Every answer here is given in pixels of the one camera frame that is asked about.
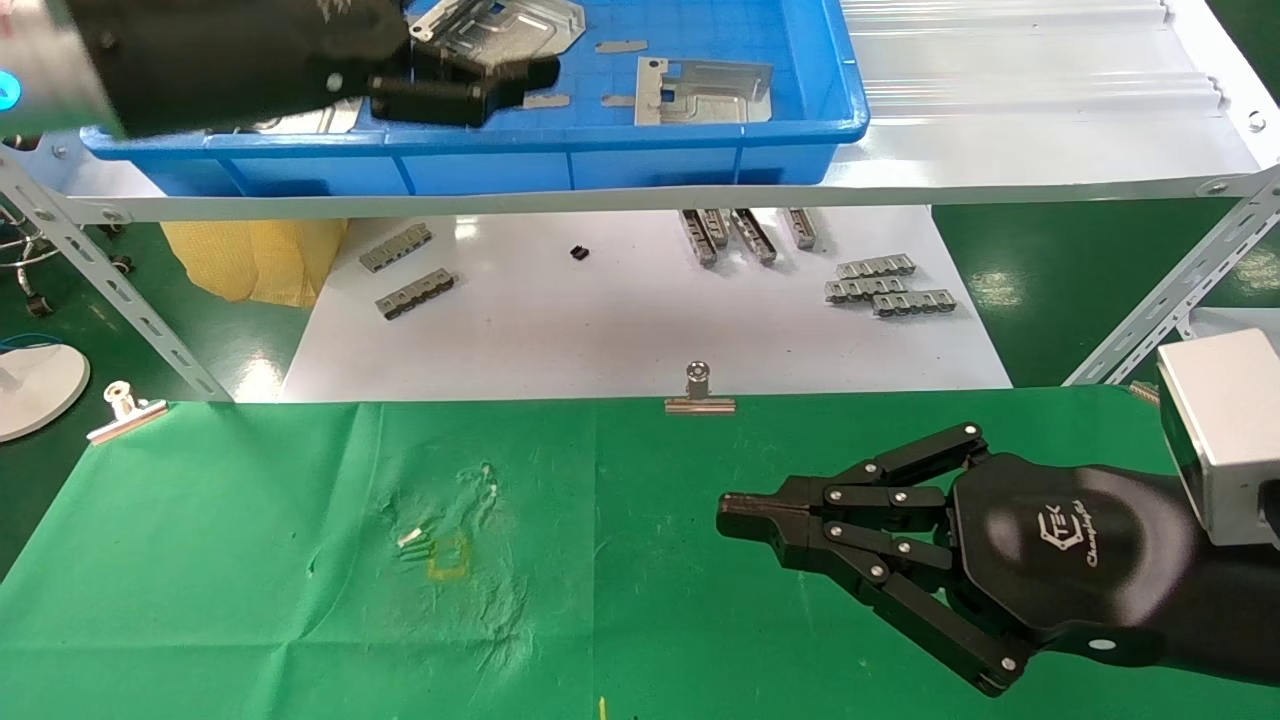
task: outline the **wrinkled green cloth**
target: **wrinkled green cloth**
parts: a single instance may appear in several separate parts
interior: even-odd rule
[[[1171,470],[1156,410],[1115,388],[728,418],[178,404],[84,454],[0,585],[0,717],[586,720],[600,698],[613,720],[1280,717],[1276,689],[1056,655],[991,701],[835,583],[716,533],[724,491],[965,420],[1033,461]]]

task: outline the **metal bracket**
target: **metal bracket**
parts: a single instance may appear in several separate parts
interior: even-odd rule
[[[230,401],[230,395],[196,360],[155,309],[133,290],[129,281],[111,265],[111,260],[97,243],[68,218],[47,190],[5,154],[0,154],[0,206],[15,219],[18,217],[24,219],[24,233],[40,234],[60,250],[63,256],[151,343],[174,372],[187,380],[200,400]]]
[[[102,445],[114,437],[123,436],[169,411],[169,404],[164,400],[152,402],[133,400],[133,388],[124,380],[115,380],[106,386],[102,400],[111,406],[115,419],[86,436],[93,445]]]
[[[1280,220],[1280,165],[1147,293],[1062,384],[1120,384]]]
[[[710,365],[695,360],[685,374],[689,377],[685,397],[669,397],[663,402],[668,415],[732,415],[737,411],[737,401],[732,397],[710,396]]]

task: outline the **green floor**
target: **green floor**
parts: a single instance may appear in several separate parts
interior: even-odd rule
[[[1280,94],[1280,6],[1211,3]],[[1229,200],[934,208],[934,220],[1016,386],[1059,384],[1231,206]],[[232,305],[193,287],[159,229],[132,227],[113,252],[133,258],[133,283],[228,388],[270,397],[307,313]],[[131,378],[145,395],[191,398],[187,386],[63,260],[32,273],[56,313],[28,318],[0,275],[0,337],[45,332],[74,343],[93,366],[83,398],[58,423],[0,446],[0,577],[12,565],[102,424],[106,383]],[[1280,306],[1280,237],[1272,233],[1207,305]]]

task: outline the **metal sheet part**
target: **metal sheet part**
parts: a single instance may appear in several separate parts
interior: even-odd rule
[[[813,220],[804,208],[787,208],[783,210],[787,224],[791,227],[791,237],[800,250],[813,250],[818,241],[818,232],[813,228]]]
[[[841,305],[870,300],[877,295],[908,292],[897,278],[861,278],[856,281],[831,281],[826,286],[827,302]]]
[[[396,233],[385,242],[360,256],[360,264],[370,273],[376,273],[387,265],[399,260],[410,252],[426,245],[431,240],[431,231],[426,225],[417,223]]]
[[[716,247],[728,246],[728,220],[724,219],[726,210],[700,210],[703,225],[707,228],[707,237]]]
[[[406,310],[412,310],[422,302],[440,295],[453,287],[458,278],[453,273],[440,268],[434,273],[408,283],[396,292],[374,302],[383,318],[392,320]]]
[[[521,108],[525,110],[535,110],[538,108],[567,108],[568,102],[568,95],[526,95],[525,104],[521,105]]]
[[[956,309],[956,299],[945,290],[922,290],[877,295],[872,299],[872,305],[878,318],[892,318],[920,313],[950,313]]]
[[[672,65],[678,74],[668,74]],[[763,123],[773,118],[773,65],[636,60],[637,126]]]
[[[586,10],[568,0],[444,0],[410,33],[485,65],[559,55],[586,29]]]
[[[730,218],[733,222],[733,229],[746,243],[746,249],[751,251],[751,255],[755,255],[762,265],[772,265],[778,259],[778,250],[773,247],[769,236],[764,234],[764,228],[760,227],[750,209],[737,208],[730,213]]]
[[[641,50],[649,49],[648,40],[620,40],[616,42],[596,42],[595,51],[602,55],[613,55],[618,53],[639,53]]]
[[[879,278],[883,275],[910,275],[915,263],[906,255],[884,255],[836,265],[836,274],[844,279]]]
[[[689,238],[689,246],[694,249],[694,258],[698,259],[698,264],[704,268],[714,265],[717,258],[716,246],[712,245],[710,237],[707,233],[701,214],[698,210],[681,210],[680,222],[685,228],[685,237]]]

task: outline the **metal clip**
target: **metal clip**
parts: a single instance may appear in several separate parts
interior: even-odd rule
[[[685,397],[669,397],[663,402],[668,415],[732,415],[737,411],[737,401],[732,397],[710,396],[710,365],[695,360],[685,374],[689,377]]]
[[[122,436],[138,425],[145,425],[169,411],[169,404],[164,400],[156,400],[154,402],[147,402],[146,400],[133,400],[132,392],[133,388],[124,380],[115,380],[114,383],[106,386],[106,389],[102,391],[102,400],[111,406],[111,413],[115,414],[115,420],[111,420],[106,425],[102,425],[86,436],[92,445],[102,445],[104,442],[116,436]]]

